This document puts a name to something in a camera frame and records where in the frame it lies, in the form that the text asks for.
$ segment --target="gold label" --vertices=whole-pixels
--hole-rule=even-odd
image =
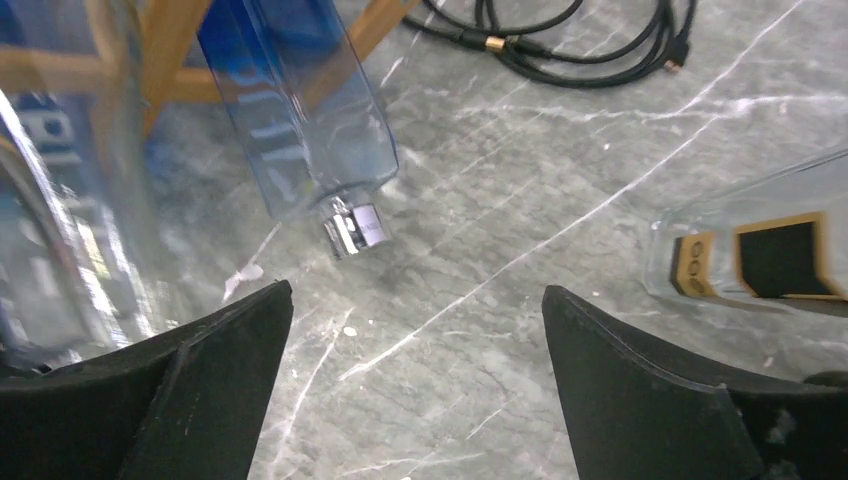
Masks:
[[[671,283],[687,297],[715,297],[710,286],[710,251],[713,232],[680,237],[675,241]]]

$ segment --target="wooden stool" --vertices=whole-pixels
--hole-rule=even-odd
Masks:
[[[222,101],[215,79],[208,69],[183,67],[195,34],[212,1],[147,0],[141,13],[144,60],[141,92],[148,107],[144,118],[145,134],[150,132],[162,106],[167,102]],[[418,1],[371,0],[348,30],[359,59],[367,57]],[[51,93],[97,91],[101,82],[108,81],[109,66],[114,64],[110,59],[115,54],[111,47],[115,42],[110,41],[114,33],[104,28],[108,22],[98,20],[98,17],[108,14],[105,5],[103,0],[85,0],[97,56],[4,47],[0,49],[0,89],[7,94],[39,89]],[[320,101],[324,95],[340,86],[356,68],[350,62],[333,60],[330,58],[327,61],[326,68],[307,88],[307,104]],[[45,77],[49,78],[49,88],[45,85]],[[96,127],[96,112],[92,112],[92,122]]]

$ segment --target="bottle label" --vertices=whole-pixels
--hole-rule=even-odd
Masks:
[[[715,297],[710,286],[710,251],[715,234],[698,233],[674,241],[671,284],[686,297]]]
[[[828,272],[823,212],[741,225],[733,234],[736,276],[753,297],[845,300]]]

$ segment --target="silver bottle cap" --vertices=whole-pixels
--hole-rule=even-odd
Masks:
[[[336,258],[342,259],[389,240],[374,204],[353,206],[339,197],[330,199],[332,216],[324,220],[324,230]]]

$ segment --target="gold cable connector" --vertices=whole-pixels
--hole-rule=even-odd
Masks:
[[[500,53],[506,48],[506,40],[501,37],[486,38],[486,50],[490,52]]]

